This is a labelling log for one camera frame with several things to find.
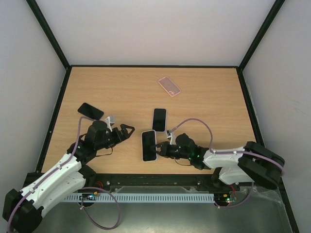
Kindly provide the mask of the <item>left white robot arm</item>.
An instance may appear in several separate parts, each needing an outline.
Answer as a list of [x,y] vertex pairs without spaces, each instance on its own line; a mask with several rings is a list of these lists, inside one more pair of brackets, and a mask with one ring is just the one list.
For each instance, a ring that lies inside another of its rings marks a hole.
[[66,196],[85,189],[96,173],[87,164],[102,149],[112,149],[131,137],[135,128],[121,124],[113,127],[107,117],[93,120],[85,134],[77,134],[76,141],[62,158],[31,184],[5,196],[2,217],[7,221],[8,233],[32,233],[43,217]]

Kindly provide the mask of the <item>black phone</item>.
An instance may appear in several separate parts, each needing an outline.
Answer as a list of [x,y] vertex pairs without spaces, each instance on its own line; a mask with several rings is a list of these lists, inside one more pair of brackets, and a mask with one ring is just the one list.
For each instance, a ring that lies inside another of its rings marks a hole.
[[104,116],[104,112],[102,110],[86,102],[78,108],[77,112],[93,120],[100,120]]

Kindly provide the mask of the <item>pink phone case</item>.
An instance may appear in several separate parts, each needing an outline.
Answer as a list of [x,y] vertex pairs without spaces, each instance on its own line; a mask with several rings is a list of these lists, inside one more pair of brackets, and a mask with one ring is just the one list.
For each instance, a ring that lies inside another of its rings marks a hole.
[[159,79],[158,83],[170,97],[174,97],[181,92],[180,88],[167,76]]

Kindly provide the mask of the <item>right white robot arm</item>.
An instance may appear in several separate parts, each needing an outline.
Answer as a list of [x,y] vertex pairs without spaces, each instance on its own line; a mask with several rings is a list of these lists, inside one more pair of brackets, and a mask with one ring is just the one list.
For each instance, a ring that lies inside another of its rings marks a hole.
[[248,141],[244,147],[226,150],[203,148],[185,133],[168,140],[152,143],[152,152],[165,158],[185,159],[198,170],[213,169],[217,175],[212,185],[223,190],[234,183],[257,183],[266,189],[276,189],[284,172],[284,159],[266,147]]

